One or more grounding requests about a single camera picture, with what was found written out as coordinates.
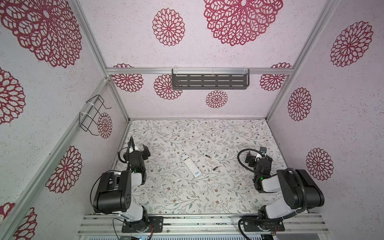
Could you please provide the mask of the white remote control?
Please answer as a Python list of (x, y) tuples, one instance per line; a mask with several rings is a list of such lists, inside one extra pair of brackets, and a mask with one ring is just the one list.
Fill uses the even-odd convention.
[(192, 161), (192, 159), (186, 153), (182, 154), (180, 158), (184, 162), (186, 167), (189, 169), (189, 171), (192, 173), (194, 178), (197, 178), (202, 174), (199, 168), (197, 167), (197, 165)]

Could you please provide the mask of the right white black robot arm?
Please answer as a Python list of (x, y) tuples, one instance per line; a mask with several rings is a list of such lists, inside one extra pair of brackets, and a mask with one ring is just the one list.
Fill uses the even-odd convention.
[(265, 151), (254, 149), (240, 151), (237, 159), (254, 174), (254, 187), (259, 193), (282, 193), (280, 199), (258, 210), (258, 222), (281, 222), (324, 205), (325, 196), (307, 171), (286, 168), (272, 175), (273, 159)]

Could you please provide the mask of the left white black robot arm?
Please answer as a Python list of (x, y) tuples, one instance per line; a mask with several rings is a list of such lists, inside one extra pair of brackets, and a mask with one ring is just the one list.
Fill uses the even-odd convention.
[(128, 147), (121, 160), (128, 164), (128, 168), (102, 173), (94, 183), (98, 186), (95, 195), (90, 195), (90, 203), (96, 213), (120, 215), (124, 218), (123, 228), (136, 232), (145, 232), (150, 228), (146, 208), (134, 203), (132, 194), (133, 187), (142, 186), (147, 180), (145, 160), (151, 153), (147, 146), (143, 148), (139, 151), (137, 147)]

